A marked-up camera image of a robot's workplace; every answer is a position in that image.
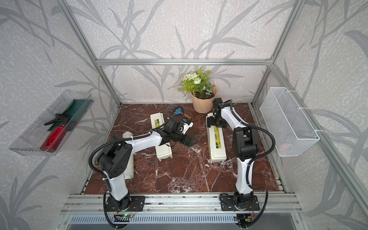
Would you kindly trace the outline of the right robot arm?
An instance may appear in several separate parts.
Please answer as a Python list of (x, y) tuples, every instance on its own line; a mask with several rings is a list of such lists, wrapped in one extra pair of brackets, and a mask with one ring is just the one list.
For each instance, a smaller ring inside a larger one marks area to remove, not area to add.
[[(232, 152), (237, 158), (238, 174), (233, 195), (221, 194), (219, 200), (223, 211), (256, 210), (263, 212), (268, 201), (268, 188), (258, 188), (252, 185), (251, 170), (257, 159), (260, 159), (275, 148), (273, 135), (256, 125), (245, 122), (235, 111), (232, 100), (223, 102), (221, 98), (213, 101), (212, 117), (207, 119), (207, 127), (226, 128), (233, 130)], [(259, 131), (267, 134), (272, 145), (268, 151), (259, 153)]]

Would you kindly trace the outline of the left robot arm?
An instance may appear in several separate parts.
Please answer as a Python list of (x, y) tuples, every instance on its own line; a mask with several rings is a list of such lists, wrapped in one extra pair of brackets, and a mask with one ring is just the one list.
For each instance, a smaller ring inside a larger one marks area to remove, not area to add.
[(124, 172), (130, 157), (139, 151), (169, 145), (171, 141), (186, 146), (194, 145), (195, 141), (187, 134), (193, 126), (186, 121), (184, 109), (181, 106), (173, 108), (168, 120), (162, 125), (152, 128), (149, 133), (127, 138), (114, 138), (97, 147), (89, 156), (88, 165), (100, 174), (108, 186), (106, 193), (119, 211), (128, 209), (133, 203), (125, 182)]

